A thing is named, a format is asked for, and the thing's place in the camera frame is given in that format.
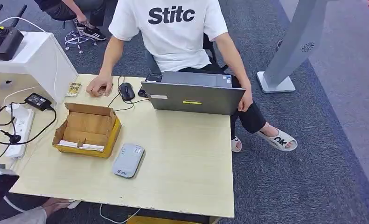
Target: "speaker grille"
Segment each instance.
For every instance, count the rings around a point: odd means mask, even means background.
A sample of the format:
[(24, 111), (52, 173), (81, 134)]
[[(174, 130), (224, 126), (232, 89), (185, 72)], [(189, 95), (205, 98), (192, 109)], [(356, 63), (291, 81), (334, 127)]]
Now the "speaker grille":
[(301, 51), (302, 52), (308, 52), (310, 50), (312, 50), (315, 46), (315, 43), (314, 42), (309, 42), (309, 43), (306, 43), (304, 46), (301, 47)]

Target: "black sneaker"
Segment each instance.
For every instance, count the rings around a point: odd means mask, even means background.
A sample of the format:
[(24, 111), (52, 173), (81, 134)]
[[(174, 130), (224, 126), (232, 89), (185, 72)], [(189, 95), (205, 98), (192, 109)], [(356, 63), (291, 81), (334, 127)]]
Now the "black sneaker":
[(90, 38), (93, 38), (97, 41), (104, 41), (106, 40), (106, 36), (104, 34), (102, 34), (100, 32), (100, 29), (98, 28), (94, 28), (94, 29), (91, 29), (89, 27), (86, 27), (84, 30), (83, 30), (83, 33), (85, 36), (88, 36)]
[(76, 20), (75, 24), (76, 24), (77, 30), (84, 30), (87, 27), (86, 25), (79, 23), (78, 20)]

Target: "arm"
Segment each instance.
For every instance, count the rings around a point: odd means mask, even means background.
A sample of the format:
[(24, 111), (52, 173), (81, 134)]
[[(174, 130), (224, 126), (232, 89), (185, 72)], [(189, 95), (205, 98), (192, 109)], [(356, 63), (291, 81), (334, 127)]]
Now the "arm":
[(245, 112), (253, 103), (253, 97), (251, 95), (250, 80), (247, 77), (242, 58), (239, 55), (239, 52), (228, 33), (223, 33), (216, 37), (216, 44), (223, 56), (224, 61), (234, 72), (234, 75), (237, 77), (242, 88), (246, 89), (244, 97), (242, 98), (238, 106), (239, 111)]
[(102, 86), (106, 86), (105, 94), (107, 96), (110, 94), (113, 86), (111, 74), (115, 64), (122, 56), (123, 49), (124, 42), (112, 36), (104, 52), (103, 64), (99, 75), (87, 86), (87, 92), (91, 96), (101, 96), (100, 88)]
[(67, 5), (76, 14), (79, 22), (87, 21), (87, 17), (85, 17), (84, 13), (73, 0), (62, 0), (62, 2), (65, 3), (65, 5)]

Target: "black pants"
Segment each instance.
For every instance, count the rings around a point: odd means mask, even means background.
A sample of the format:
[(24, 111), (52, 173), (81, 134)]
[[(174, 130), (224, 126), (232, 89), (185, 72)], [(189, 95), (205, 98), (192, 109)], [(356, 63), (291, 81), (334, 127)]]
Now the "black pants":
[[(106, 3), (104, 0), (74, 0), (83, 13), (90, 12), (90, 24), (96, 27), (103, 26)], [(76, 18), (76, 14), (62, 1), (45, 12), (54, 20), (66, 21)]]
[[(225, 74), (224, 71), (215, 63), (208, 64), (207, 66), (201, 69), (195, 68), (184, 68), (180, 71), (184, 72), (194, 72), (194, 73), (209, 73), (209, 74)], [(241, 85), (238, 79), (235, 76), (232, 76), (232, 87), (233, 88), (241, 88)], [(253, 104), (250, 105), (249, 109), (246, 112), (236, 111), (234, 115), (231, 116), (231, 139), (235, 137), (235, 122), (240, 118), (242, 122), (242, 126), (250, 133), (255, 133), (264, 127), (266, 121), (257, 107), (257, 104), (253, 101)]]

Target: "wooden desk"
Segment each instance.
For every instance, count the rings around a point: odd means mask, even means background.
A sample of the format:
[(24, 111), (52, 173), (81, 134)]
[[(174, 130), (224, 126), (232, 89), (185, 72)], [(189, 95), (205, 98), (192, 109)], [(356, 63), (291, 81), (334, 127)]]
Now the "wooden desk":
[[(114, 78), (110, 96), (92, 98), (85, 88), (94, 77), (80, 75), (77, 82), (83, 84), (81, 92), (76, 98), (66, 98), (65, 102), (107, 106), (118, 92), (118, 77)], [(125, 79), (136, 93), (143, 80)], [(111, 106), (117, 110), (131, 105), (118, 97)], [(102, 159), (60, 153), (51, 146), (55, 129), (68, 114), (64, 105), (60, 105), (57, 112), (59, 121), (53, 130), (49, 129), (41, 139), (30, 143), (24, 158), (15, 164), (14, 170), (20, 179), (11, 192), (234, 217), (229, 116), (162, 111), (155, 110), (149, 101), (136, 103), (130, 110), (117, 112), (123, 128), (112, 155)], [(31, 136), (52, 118), (52, 112), (37, 111)], [(139, 144), (146, 150), (138, 173), (132, 179), (116, 176), (111, 171), (119, 149), (126, 142)]]

